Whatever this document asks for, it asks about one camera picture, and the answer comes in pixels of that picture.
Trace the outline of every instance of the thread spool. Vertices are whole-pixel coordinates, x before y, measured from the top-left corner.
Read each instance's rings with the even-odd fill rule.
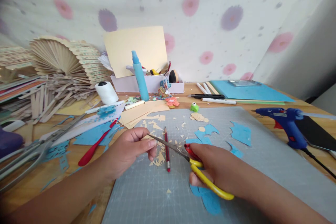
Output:
[[[106,105],[111,105],[119,100],[111,82],[99,82],[95,85],[95,89],[97,90],[102,103]]]

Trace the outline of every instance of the white storage box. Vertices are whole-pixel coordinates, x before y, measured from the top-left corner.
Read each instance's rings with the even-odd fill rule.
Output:
[[[164,80],[163,75],[145,76],[148,93],[157,93],[160,87],[160,82]],[[117,92],[129,92],[138,93],[139,87],[134,75],[116,78],[115,75],[111,75],[111,80],[114,85],[114,89]],[[171,83],[169,88],[170,93],[184,93],[184,83],[179,80],[179,83]]]

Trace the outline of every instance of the glue gun cord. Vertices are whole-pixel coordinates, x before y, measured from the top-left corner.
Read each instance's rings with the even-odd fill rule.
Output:
[[[336,179],[336,175],[329,170],[324,164],[322,164],[307,148],[301,149],[304,153],[306,153],[309,157],[314,159],[320,166],[322,166],[334,179]]]

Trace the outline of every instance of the blue folder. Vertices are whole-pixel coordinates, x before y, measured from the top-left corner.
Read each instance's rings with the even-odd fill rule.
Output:
[[[242,99],[242,100],[271,100],[283,102],[295,102],[269,86],[261,83],[261,86],[243,86],[235,87],[226,80],[210,81],[213,87],[224,95],[227,99]]]

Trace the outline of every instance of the pencil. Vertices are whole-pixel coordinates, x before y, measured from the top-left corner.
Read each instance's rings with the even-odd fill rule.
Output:
[[[164,129],[164,140],[166,141],[166,142],[168,142],[168,134],[167,134],[167,129],[166,129],[166,127],[164,127],[165,129]],[[170,172],[170,163],[169,163],[169,148],[168,148],[168,146],[166,145],[166,163],[167,163],[167,172]]]

